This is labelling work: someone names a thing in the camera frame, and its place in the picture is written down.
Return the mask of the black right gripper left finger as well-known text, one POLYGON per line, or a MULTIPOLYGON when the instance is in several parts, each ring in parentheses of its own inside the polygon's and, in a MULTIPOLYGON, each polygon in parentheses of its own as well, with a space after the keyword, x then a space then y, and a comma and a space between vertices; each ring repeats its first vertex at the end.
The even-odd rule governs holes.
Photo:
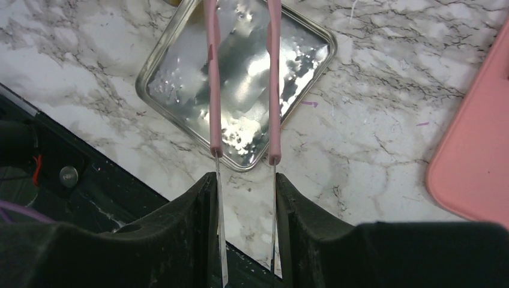
POLYGON ((209 287, 217 247, 217 177, 120 228, 65 222, 1 226, 2 287, 209 287))

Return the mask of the pink silicone tongs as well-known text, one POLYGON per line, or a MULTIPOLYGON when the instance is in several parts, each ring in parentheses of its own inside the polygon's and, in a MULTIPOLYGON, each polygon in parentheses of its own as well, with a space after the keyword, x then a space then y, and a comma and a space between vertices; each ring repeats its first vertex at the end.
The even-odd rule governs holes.
MULTIPOLYGON (((220 45, 220 25, 215 1, 203 1, 205 11, 206 40, 208 52, 209 77, 209 142, 210 151, 215 158, 217 204, 218 204, 218 246, 220 252, 221 286, 229 287, 229 273, 224 229, 223 195, 220 177, 219 158, 223 156, 220 105, 220 73, 218 48, 220 45)), ((273 181, 277 180, 277 165, 282 159, 281 114, 280 114, 280 33, 282 22, 282 2, 267 1, 270 21, 267 26, 266 48, 270 56, 269 72, 269 164, 273 167, 273 181)))

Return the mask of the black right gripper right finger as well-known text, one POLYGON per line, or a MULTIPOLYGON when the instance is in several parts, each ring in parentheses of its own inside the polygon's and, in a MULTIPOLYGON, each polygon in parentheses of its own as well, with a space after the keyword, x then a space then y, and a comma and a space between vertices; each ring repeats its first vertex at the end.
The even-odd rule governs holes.
POLYGON ((353 226, 276 175, 285 287, 507 287, 508 231, 487 222, 353 226))

